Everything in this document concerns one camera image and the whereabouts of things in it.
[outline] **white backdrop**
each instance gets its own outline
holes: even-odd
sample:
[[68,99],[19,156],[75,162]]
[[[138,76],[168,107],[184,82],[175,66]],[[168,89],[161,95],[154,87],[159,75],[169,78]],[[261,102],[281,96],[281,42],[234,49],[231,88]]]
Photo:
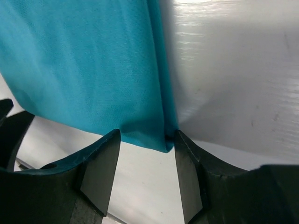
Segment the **white backdrop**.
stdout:
[[[298,163],[299,1],[160,2],[181,129],[244,169]],[[99,137],[35,118],[17,157],[39,168]],[[109,212],[128,224],[182,224],[174,151],[122,143]]]

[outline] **white surface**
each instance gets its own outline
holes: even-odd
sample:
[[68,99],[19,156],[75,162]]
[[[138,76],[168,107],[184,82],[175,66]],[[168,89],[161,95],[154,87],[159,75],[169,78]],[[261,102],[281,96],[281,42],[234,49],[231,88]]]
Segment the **white surface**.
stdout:
[[[241,168],[298,163],[299,1],[160,1],[183,131]],[[17,156],[38,168],[99,137],[35,118]],[[182,224],[174,152],[122,143],[108,211],[128,224]]]
[[165,27],[174,24],[166,34],[181,130],[298,162],[299,1],[172,2]]

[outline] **black plastic part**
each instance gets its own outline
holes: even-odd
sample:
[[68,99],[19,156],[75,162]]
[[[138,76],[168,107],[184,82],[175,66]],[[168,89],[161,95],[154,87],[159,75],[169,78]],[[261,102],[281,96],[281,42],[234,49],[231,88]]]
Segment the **black plastic part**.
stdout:
[[23,111],[4,119],[0,126],[0,167],[14,170],[15,158],[33,118],[33,114]]
[[13,108],[14,104],[11,99],[0,100],[0,125],[6,118],[7,114]]
[[[116,129],[42,169],[0,169],[2,223],[68,224],[90,219],[101,223],[107,212],[120,142],[120,131]],[[100,167],[98,163],[103,160],[105,167]],[[89,189],[101,192],[91,194]]]
[[206,152],[181,131],[175,134],[175,154],[185,223],[299,223],[299,166],[245,171]]

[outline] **teal fabric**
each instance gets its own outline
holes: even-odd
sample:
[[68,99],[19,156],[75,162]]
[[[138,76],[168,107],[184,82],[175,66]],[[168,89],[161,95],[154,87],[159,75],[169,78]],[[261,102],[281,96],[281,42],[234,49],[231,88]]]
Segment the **teal fabric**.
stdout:
[[0,73],[27,111],[168,152],[177,122],[157,0],[4,0]]

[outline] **teal cloth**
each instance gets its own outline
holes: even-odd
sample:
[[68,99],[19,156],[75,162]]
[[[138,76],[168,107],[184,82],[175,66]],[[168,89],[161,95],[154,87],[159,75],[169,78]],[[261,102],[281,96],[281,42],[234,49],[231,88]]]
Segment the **teal cloth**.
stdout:
[[35,115],[168,152],[177,121],[157,0],[4,0],[0,73]]

